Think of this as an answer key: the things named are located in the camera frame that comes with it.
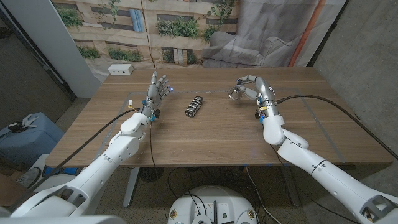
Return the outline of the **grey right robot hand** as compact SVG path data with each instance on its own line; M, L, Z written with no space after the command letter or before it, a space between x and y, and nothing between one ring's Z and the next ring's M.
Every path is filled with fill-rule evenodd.
M263 78L246 75L237 79L237 84L229 91L229 97L233 100L238 100L243 95L256 101L257 110L255 117L260 119L262 124L266 121L275 121L279 125L285 124L277 109L274 90Z

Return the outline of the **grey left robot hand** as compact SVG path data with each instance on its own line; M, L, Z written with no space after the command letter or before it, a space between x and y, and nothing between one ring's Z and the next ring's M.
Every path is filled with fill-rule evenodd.
M157 72L153 72L146 98L142 103L142 108L139 110L141 114L149 117L151 121L159 118L159 107L161 106L162 100L173 91L173 88L168 84L168 82L169 80L166 75L157 79Z

